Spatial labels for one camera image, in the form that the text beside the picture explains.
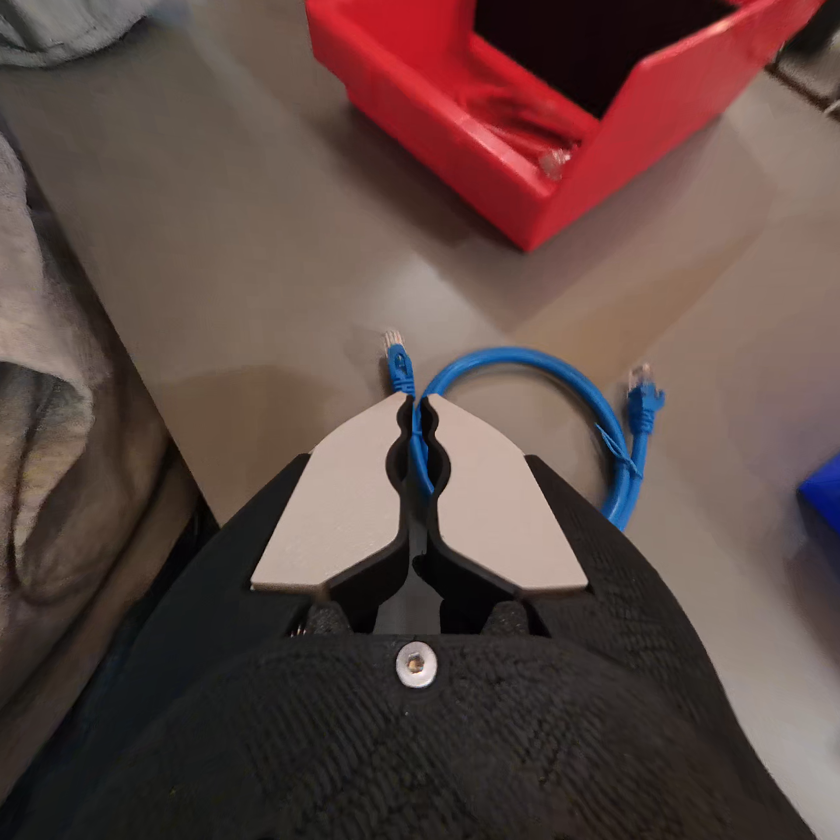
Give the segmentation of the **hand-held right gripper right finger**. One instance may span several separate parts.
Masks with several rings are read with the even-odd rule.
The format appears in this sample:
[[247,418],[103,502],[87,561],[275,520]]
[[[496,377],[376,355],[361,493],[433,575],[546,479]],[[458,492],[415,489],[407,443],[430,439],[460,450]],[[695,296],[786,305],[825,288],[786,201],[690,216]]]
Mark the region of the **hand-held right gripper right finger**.
[[589,581],[519,446],[442,395],[421,405],[427,447],[425,552],[415,569],[440,596],[444,633],[477,634],[502,603],[556,601]]

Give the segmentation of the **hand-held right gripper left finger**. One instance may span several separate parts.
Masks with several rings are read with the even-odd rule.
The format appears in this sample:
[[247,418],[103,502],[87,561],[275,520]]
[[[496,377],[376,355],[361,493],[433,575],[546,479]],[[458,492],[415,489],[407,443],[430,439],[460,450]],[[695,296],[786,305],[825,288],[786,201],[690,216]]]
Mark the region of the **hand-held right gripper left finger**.
[[412,427],[413,399],[398,392],[314,447],[251,574],[251,590],[335,602],[352,627],[373,627],[408,572]]

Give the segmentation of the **blue storage bin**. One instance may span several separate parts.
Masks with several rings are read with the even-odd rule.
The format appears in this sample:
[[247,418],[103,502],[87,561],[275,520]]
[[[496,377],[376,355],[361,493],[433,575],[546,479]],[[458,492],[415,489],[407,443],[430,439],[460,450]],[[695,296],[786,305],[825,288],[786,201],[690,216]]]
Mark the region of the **blue storage bin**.
[[810,539],[839,574],[839,453],[803,479],[796,499]]

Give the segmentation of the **red storage bin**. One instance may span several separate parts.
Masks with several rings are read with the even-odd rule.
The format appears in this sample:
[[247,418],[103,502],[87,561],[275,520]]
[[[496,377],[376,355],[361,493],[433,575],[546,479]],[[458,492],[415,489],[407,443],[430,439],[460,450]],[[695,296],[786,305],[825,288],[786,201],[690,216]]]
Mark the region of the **red storage bin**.
[[721,115],[823,4],[732,2],[640,60],[598,119],[478,36],[476,3],[306,2],[311,49],[357,109],[526,252]]

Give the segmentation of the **black plastic bin divider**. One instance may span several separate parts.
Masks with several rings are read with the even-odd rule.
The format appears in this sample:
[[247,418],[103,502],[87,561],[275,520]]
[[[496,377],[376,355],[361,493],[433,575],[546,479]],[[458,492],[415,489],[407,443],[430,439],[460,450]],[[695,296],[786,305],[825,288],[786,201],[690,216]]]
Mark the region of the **black plastic bin divider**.
[[478,1],[474,30],[599,119],[640,60],[735,9],[722,1]]

